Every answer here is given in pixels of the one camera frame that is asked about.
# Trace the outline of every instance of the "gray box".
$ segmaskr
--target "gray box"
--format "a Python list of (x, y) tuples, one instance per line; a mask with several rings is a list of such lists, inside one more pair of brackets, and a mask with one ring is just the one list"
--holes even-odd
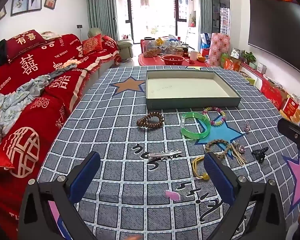
[(240, 94), (214, 71), (148, 70), (148, 110), (238, 106)]

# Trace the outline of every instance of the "glass cabinet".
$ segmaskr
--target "glass cabinet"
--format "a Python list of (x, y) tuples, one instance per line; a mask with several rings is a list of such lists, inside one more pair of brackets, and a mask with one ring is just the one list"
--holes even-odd
[(230, 0), (212, 0), (212, 32), (230, 34)]

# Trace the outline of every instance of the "picture frame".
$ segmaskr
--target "picture frame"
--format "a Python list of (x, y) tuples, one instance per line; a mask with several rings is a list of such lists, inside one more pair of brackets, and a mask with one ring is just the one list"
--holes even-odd
[(42, 10), (42, 0), (12, 0), (11, 16)]
[(0, 20), (7, 14), (5, 6), (0, 11)]
[(54, 10), (56, 7), (57, 0), (45, 0), (44, 7)]

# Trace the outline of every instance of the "green bangle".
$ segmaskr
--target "green bangle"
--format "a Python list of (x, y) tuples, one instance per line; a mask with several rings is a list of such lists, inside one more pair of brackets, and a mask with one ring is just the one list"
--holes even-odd
[[(196, 119), (201, 120), (202, 122), (204, 122), (206, 124), (207, 129), (203, 133), (194, 133), (194, 132), (187, 130), (185, 128), (185, 121), (187, 118), (196, 118)], [(208, 134), (210, 133), (211, 124), (210, 124), (210, 121), (204, 115), (197, 113), (197, 112), (188, 112), (181, 116), (180, 128), (181, 128), (181, 134), (183, 134), (184, 136), (186, 136), (188, 138), (198, 140), (198, 139), (203, 139), (208, 136)]]

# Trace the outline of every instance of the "hair clip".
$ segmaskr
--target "hair clip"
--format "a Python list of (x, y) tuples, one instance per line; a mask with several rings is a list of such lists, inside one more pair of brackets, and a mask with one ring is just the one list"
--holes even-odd
[(179, 150), (178, 148), (175, 151), (171, 150), (168, 152), (162, 151), (161, 153), (148, 153), (149, 160), (156, 158), (168, 159), (168, 157), (172, 159), (180, 156), (182, 156), (182, 150)]

